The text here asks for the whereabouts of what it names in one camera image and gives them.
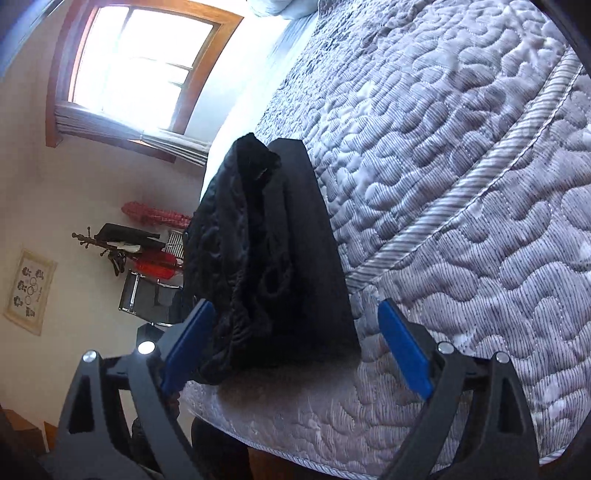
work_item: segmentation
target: wooden window frame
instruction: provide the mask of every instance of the wooden window frame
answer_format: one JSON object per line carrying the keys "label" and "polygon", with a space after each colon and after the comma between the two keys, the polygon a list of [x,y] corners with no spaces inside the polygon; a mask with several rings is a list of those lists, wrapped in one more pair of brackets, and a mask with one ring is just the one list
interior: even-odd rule
{"label": "wooden window frame", "polygon": [[[170,129],[178,134],[185,133],[197,99],[213,66],[243,19],[232,12],[190,0],[74,0],[58,36],[50,70],[46,103],[46,145],[48,147],[57,147],[63,139],[57,129],[56,103],[73,101],[76,76],[90,28],[99,9],[111,6],[154,9],[184,15],[213,25],[178,97]],[[175,160],[174,155],[138,141],[111,139],[98,135],[78,136],[137,151],[165,161],[174,162]]]}

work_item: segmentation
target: framed picture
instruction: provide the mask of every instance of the framed picture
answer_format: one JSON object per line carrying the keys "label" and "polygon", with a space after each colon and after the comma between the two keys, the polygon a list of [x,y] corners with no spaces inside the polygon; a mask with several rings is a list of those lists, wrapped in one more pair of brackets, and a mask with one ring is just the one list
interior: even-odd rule
{"label": "framed picture", "polygon": [[22,250],[4,316],[35,335],[41,335],[49,286],[57,264]]}

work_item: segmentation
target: wooden furniture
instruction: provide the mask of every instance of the wooden furniture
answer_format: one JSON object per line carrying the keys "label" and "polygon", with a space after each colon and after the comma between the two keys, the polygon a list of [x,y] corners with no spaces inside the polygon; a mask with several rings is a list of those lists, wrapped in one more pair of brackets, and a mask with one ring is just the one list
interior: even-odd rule
{"label": "wooden furniture", "polygon": [[36,456],[47,453],[43,434],[38,427],[35,427],[30,421],[22,418],[14,410],[4,410],[4,414],[25,447]]}
{"label": "wooden furniture", "polygon": [[53,426],[51,423],[47,423],[46,421],[43,422],[43,426],[45,427],[47,448],[49,448],[49,451],[51,452],[56,447],[57,427]]}

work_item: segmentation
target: metal screw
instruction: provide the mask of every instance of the metal screw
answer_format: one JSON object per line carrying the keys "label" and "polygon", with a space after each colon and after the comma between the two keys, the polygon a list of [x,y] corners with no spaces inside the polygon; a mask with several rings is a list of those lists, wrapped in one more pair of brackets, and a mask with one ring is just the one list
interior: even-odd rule
{"label": "metal screw", "polygon": [[509,361],[511,361],[511,358],[505,352],[498,352],[495,355],[495,358],[496,358],[496,361],[499,362],[500,364],[508,364]]}
{"label": "metal screw", "polygon": [[139,344],[138,352],[142,355],[148,355],[149,353],[152,353],[155,348],[156,345],[154,342],[147,341]]}
{"label": "metal screw", "polygon": [[455,348],[449,342],[441,342],[439,345],[437,345],[437,350],[439,350],[439,353],[442,353],[443,355],[451,355]]}
{"label": "metal screw", "polygon": [[82,360],[84,360],[87,364],[91,364],[96,360],[97,353],[94,350],[88,350],[84,355],[82,355]]}

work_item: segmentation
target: blue gripper pad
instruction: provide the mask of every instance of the blue gripper pad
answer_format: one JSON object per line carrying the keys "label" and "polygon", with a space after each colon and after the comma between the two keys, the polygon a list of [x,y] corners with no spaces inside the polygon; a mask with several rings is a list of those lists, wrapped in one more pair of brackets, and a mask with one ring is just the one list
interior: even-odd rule
{"label": "blue gripper pad", "polygon": [[191,378],[211,338],[215,318],[213,304],[201,300],[182,324],[170,327],[158,341],[164,361],[160,390],[165,396],[180,392]]}
{"label": "blue gripper pad", "polygon": [[378,307],[379,329],[410,389],[428,400],[434,390],[430,380],[430,359],[408,330],[407,320],[398,314],[390,302],[384,300]]}

